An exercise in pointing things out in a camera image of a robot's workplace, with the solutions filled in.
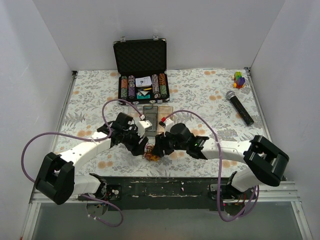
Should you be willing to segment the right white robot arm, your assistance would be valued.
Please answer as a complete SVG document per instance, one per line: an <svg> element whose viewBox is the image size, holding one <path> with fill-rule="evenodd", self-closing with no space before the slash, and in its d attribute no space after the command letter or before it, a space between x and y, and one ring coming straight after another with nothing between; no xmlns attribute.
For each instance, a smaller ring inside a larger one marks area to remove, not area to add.
<svg viewBox="0 0 320 240"><path fill-rule="evenodd" d="M232 199L260 184L279 186L290 159L262 135L240 142L216 142L208 136L194 135L183 123L172 124L164 133L158 134L151 152L162 158L176 150L185 151L194 159L222 158L246 164L247 168L232 173L225 185L227 195Z"/></svg>

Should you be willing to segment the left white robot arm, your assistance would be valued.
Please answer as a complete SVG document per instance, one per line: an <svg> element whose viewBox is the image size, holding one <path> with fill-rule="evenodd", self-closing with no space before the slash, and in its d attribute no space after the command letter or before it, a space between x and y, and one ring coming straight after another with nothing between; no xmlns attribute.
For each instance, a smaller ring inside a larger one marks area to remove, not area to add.
<svg viewBox="0 0 320 240"><path fill-rule="evenodd" d="M101 200L107 195L107 182L90 173L77 176L77 172L98 154L123 144L133 156L145 153L148 138L145 133L152 127L149 120L134 121L133 117L119 113L116 120L99 127L87 141L60 154L48 153L36 177L35 188L57 205L73 195L89 195Z"/></svg>

